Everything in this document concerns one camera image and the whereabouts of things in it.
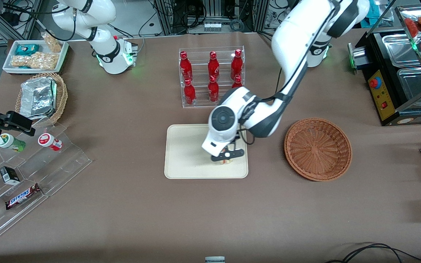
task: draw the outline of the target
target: coca-cola bottle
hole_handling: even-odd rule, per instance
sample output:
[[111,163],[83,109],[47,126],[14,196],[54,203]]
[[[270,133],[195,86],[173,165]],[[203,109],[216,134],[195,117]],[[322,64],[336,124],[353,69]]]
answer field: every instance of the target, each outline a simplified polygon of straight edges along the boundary
[[230,78],[235,80],[236,75],[241,74],[241,69],[243,68],[243,60],[241,59],[241,50],[235,50],[235,57],[232,60],[232,72],[230,73]]
[[193,80],[193,69],[191,67],[191,62],[187,58],[186,51],[180,52],[180,70],[185,79]]
[[232,88],[239,88],[242,87],[243,85],[241,84],[241,76],[240,75],[236,75],[235,76],[235,82],[232,85]]
[[217,61],[217,53],[215,51],[211,51],[209,57],[210,60],[207,65],[209,76],[215,76],[215,79],[219,80],[219,62]]
[[184,97],[186,99],[186,104],[190,106],[196,105],[196,90],[191,84],[190,79],[184,80]]
[[212,103],[216,103],[219,100],[219,85],[217,84],[217,78],[215,76],[209,76],[209,100]]

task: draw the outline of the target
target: yellow control panel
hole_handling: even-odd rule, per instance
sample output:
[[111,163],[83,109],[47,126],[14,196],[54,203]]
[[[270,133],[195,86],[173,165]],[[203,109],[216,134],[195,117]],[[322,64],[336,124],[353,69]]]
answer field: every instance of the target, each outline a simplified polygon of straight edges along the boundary
[[396,109],[392,104],[391,97],[389,97],[389,93],[384,85],[383,77],[379,70],[368,80],[368,85],[371,94],[373,95],[373,99],[375,100],[379,116],[381,117],[381,120],[384,121],[386,118],[393,115],[394,112],[396,112]]

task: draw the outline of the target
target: red button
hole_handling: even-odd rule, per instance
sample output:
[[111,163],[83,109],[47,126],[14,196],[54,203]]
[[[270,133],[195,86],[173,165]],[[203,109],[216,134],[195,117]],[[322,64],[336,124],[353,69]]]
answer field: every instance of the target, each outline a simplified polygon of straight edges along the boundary
[[372,79],[370,82],[369,82],[369,87],[370,88],[376,88],[378,86],[378,80],[377,79]]

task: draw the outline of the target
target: brown wicker basket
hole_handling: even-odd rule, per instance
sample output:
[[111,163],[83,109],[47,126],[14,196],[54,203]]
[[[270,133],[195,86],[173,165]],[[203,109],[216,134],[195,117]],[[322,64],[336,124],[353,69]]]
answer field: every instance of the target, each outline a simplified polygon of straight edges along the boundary
[[337,179],[352,163],[352,146],[345,133],[320,118],[294,123],[285,136],[284,150],[292,168],[313,181]]
[[[30,79],[36,79],[40,77],[52,77],[56,82],[56,112],[50,117],[50,122],[55,123],[63,114],[64,108],[67,101],[67,88],[63,79],[56,73],[40,73]],[[20,98],[22,98],[22,89],[19,91],[19,96],[17,97],[17,102],[15,103],[15,111],[20,111]]]

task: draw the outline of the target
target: tabletop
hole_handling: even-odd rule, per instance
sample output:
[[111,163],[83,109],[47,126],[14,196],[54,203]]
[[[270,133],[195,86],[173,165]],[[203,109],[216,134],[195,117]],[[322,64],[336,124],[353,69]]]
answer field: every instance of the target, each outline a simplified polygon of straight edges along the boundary
[[[380,126],[363,76],[349,69],[347,43],[363,33],[332,40],[276,132],[248,147],[246,178],[215,180],[164,175],[167,128],[207,123],[211,111],[182,108],[178,50],[244,45],[246,87],[267,97],[279,65],[266,39],[148,38],[137,66],[120,75],[100,68],[87,42],[71,42],[62,75],[69,98],[59,122],[94,161],[0,236],[0,262],[196,263],[225,256],[228,263],[322,263],[365,242],[421,258],[421,125]],[[27,78],[2,74],[0,112],[13,108]],[[306,180],[284,156],[288,128],[310,117],[335,123],[351,141],[351,167],[337,180]],[[362,259],[395,262],[386,251]]]

